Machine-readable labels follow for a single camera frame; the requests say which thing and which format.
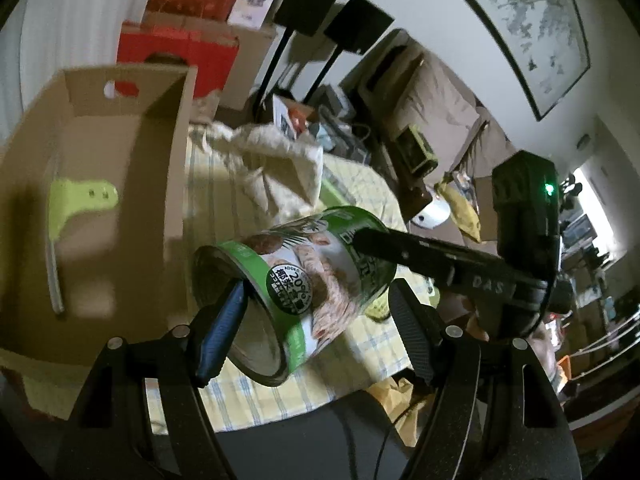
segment framed painting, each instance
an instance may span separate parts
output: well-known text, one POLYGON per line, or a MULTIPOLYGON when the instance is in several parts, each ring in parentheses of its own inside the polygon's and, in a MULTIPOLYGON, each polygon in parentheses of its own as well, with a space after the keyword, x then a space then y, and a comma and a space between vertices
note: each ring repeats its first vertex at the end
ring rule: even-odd
POLYGON ((575 0, 466 0, 515 71, 542 120, 590 68, 575 0))

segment can label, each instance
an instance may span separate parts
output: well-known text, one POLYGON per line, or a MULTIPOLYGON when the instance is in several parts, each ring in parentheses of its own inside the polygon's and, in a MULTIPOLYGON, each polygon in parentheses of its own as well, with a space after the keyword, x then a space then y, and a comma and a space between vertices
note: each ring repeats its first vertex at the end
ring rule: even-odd
POLYGON ((392 263, 360 254, 353 235, 386 230, 355 206, 219 245, 257 284, 293 371, 340 335, 396 274, 392 263))

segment speaker stand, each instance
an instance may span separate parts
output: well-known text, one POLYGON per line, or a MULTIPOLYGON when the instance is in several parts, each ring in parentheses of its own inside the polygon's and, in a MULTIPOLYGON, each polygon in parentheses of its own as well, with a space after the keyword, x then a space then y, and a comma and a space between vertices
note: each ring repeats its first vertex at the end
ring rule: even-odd
POLYGON ((275 54, 273 54, 273 58, 271 58, 271 62, 269 63, 269 67, 267 68, 267 73, 264 75, 264 79, 262 80, 262 84, 260 85, 260 89, 258 90, 258 93, 255 95, 255 101, 254 101, 254 120, 258 119, 258 111, 260 111, 260 105, 262 104, 262 100, 264 98, 264 94, 267 91, 267 87, 269 86, 269 81, 271 80, 271 76, 273 75, 273 71, 276 70, 276 67, 278 65, 278 62, 280 60, 280 57, 282 56, 282 53, 284 52, 284 48, 287 46, 287 43, 289 43, 289 40, 291 39, 293 35, 293 28, 292 27, 287 27, 284 30, 284 33, 282 35, 282 39, 280 40, 280 43, 278 44, 278 47, 276 49, 275 54))
POLYGON ((326 73, 329 72, 329 69, 334 65, 335 60, 338 59, 338 56, 340 56, 340 54, 342 54, 343 52, 344 52, 344 49, 342 47, 340 47, 340 46, 336 46, 335 47, 335 50, 331 54, 331 57, 324 64, 324 66, 322 67, 322 70, 320 71, 320 73, 318 75, 318 78, 316 78, 314 83, 311 85, 311 88, 309 89, 309 92, 306 94, 305 100, 303 101, 303 103, 305 105, 309 102, 309 99, 311 99, 313 94, 316 93, 316 90, 318 90, 318 87, 320 86, 320 83, 322 82, 322 79, 324 79, 324 76, 326 76, 326 73))

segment green can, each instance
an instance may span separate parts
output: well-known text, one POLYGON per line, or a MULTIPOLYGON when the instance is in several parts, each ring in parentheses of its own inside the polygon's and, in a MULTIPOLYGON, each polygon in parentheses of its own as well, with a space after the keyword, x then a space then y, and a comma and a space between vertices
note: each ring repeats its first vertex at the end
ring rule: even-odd
POLYGON ((340 206, 196 251, 199 307, 215 302, 229 279, 254 288, 229 352, 236 367, 257 383, 281 384, 386 290, 396 265, 352 245, 367 227, 387 231, 368 211, 340 206))

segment black cable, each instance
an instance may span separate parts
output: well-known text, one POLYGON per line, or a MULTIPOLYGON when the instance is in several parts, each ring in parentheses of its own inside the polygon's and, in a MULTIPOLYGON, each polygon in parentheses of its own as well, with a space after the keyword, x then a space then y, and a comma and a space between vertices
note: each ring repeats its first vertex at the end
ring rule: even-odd
POLYGON ((382 453, 385 450, 386 440, 389 438, 391 434, 391 430, 396 427, 396 424, 403 418, 407 413, 409 413, 412 409, 414 409, 418 404, 425 401, 425 397, 421 397, 420 399, 414 400, 411 404, 409 404, 400 415, 396 416, 396 420, 394 420, 388 428, 386 428, 385 437, 382 439, 382 444, 380 445, 380 452, 378 453, 378 459, 376 460, 376 468, 373 471, 373 480, 378 478, 378 470, 380 469, 380 462, 382 460, 382 453))

